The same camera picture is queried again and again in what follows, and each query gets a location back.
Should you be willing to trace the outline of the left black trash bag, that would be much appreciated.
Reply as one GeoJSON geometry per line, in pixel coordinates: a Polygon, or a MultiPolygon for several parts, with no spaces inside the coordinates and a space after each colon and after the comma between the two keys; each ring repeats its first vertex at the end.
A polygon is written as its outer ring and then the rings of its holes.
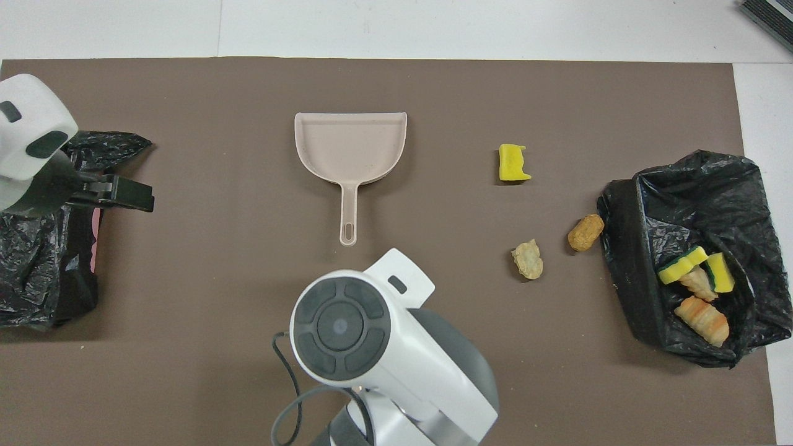
{"type": "Polygon", "coordinates": [[[38,218],[0,214],[0,327],[45,330],[97,306],[103,211],[67,205],[38,218]]]}

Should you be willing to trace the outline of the brown croquette nugget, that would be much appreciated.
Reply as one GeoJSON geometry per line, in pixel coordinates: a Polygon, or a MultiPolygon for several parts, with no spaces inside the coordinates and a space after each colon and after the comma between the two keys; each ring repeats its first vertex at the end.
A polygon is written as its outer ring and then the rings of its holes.
{"type": "Polygon", "coordinates": [[[567,243],[573,251],[582,252],[592,248],[605,229],[605,223],[598,214],[588,214],[567,233],[567,243]]]}

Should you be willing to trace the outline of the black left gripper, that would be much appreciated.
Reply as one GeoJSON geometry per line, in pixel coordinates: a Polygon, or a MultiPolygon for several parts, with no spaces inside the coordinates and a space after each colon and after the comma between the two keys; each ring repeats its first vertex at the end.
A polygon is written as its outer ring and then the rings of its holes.
{"type": "Polygon", "coordinates": [[[82,190],[102,194],[102,205],[153,212],[155,196],[150,185],[114,174],[77,174],[71,159],[56,151],[28,180],[9,180],[9,214],[42,217],[53,214],[82,190]]]}

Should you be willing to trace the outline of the brown table mat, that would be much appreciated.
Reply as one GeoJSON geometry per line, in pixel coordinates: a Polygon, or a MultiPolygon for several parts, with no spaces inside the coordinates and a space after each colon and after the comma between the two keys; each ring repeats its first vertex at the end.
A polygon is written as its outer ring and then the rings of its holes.
{"type": "Polygon", "coordinates": [[[731,65],[3,62],[17,73],[83,129],[150,139],[121,174],[156,203],[104,215],[95,310],[51,332],[0,328],[0,446],[269,445],[294,398],[272,336],[310,282],[393,247],[493,368],[501,410],[482,446],[776,440],[763,350],[702,368],[637,341],[600,246],[566,240],[611,180],[742,153],[731,65]],[[359,188],[343,246],[340,187],[301,163],[294,117],[390,112],[408,114],[404,152],[359,188]],[[531,180],[499,180],[505,143],[526,147],[531,180]],[[512,259],[531,239],[536,280],[512,259]]]}

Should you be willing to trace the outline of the right black trash bag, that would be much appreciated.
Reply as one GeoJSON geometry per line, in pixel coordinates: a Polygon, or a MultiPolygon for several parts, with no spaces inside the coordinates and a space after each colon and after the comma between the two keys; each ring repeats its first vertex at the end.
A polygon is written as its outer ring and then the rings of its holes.
{"type": "Polygon", "coordinates": [[[761,169],[744,156],[696,151],[611,181],[598,198],[600,238],[634,337],[703,367],[734,367],[793,336],[793,301],[761,169]],[[730,333],[710,344],[674,313],[690,292],[658,272],[696,247],[722,253],[734,289],[714,307],[730,333]]]}

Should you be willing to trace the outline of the orange striped toy croissant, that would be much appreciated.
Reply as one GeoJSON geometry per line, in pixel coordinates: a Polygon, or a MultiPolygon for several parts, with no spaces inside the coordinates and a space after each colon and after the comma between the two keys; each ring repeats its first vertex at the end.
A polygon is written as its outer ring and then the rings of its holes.
{"type": "Polygon", "coordinates": [[[688,327],[714,347],[721,348],[730,336],[730,325],[726,316],[711,303],[699,297],[691,296],[683,299],[673,311],[688,327]]]}

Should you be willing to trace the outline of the yellow sponge piece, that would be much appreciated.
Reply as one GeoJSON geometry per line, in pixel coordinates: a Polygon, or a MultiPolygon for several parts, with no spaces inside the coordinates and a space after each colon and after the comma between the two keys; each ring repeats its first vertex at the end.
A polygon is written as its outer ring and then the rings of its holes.
{"type": "Polygon", "coordinates": [[[708,254],[706,254],[705,249],[696,245],[660,268],[657,272],[658,278],[663,284],[676,282],[692,272],[696,266],[705,262],[707,258],[708,254]]]}
{"type": "Polygon", "coordinates": [[[499,180],[500,181],[527,181],[532,175],[524,172],[524,145],[501,144],[499,145],[499,180]]]}
{"type": "Polygon", "coordinates": [[[726,257],[722,252],[711,254],[706,259],[706,270],[708,271],[713,291],[717,294],[725,294],[733,291],[735,279],[730,272],[726,257]]]}

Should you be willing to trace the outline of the beige plastic dustpan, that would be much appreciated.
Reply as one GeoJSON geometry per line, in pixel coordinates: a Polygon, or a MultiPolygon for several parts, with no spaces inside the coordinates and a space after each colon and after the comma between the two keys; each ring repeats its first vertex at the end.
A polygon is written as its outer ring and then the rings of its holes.
{"type": "Polygon", "coordinates": [[[362,185],[379,181],[398,164],[407,141],[408,114],[296,113],[294,139],[301,163],[340,187],[340,244],[357,242],[362,185]]]}

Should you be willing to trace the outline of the black trash bag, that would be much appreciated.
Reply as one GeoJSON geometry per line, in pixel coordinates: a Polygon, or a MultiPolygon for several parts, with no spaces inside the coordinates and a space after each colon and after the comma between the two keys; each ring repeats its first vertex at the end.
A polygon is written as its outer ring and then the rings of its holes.
{"type": "Polygon", "coordinates": [[[45,330],[97,306],[103,211],[67,205],[38,218],[0,214],[0,327],[45,330]]]}
{"type": "Polygon", "coordinates": [[[744,156],[696,151],[611,181],[598,198],[600,238],[634,337],[703,367],[734,367],[793,336],[793,301],[761,169],[744,156]],[[734,289],[714,307],[730,333],[710,344],[674,313],[690,292],[658,272],[696,247],[722,253],[734,289]]]}

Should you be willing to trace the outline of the pale striped toy croissant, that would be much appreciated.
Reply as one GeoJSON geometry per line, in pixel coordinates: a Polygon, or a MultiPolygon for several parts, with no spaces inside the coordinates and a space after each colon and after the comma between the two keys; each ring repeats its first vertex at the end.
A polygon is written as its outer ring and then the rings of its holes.
{"type": "Polygon", "coordinates": [[[694,266],[691,271],[683,274],[678,279],[678,282],[697,299],[713,302],[719,298],[719,294],[712,288],[710,277],[700,266],[694,266]]]}

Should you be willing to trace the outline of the dark grey ribbed device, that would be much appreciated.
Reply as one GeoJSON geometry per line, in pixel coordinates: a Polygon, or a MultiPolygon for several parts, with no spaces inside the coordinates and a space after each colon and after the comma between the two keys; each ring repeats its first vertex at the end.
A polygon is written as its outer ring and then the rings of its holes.
{"type": "Polygon", "coordinates": [[[739,0],[737,8],[793,53],[793,0],[739,0]]]}

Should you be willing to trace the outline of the pale fried food piece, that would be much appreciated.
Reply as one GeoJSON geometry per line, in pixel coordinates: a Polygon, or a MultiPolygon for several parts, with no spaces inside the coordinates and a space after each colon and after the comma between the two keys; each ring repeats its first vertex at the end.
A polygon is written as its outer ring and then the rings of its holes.
{"type": "Polygon", "coordinates": [[[512,250],[512,259],[525,279],[536,280],[543,274],[543,259],[535,239],[516,246],[512,250]]]}

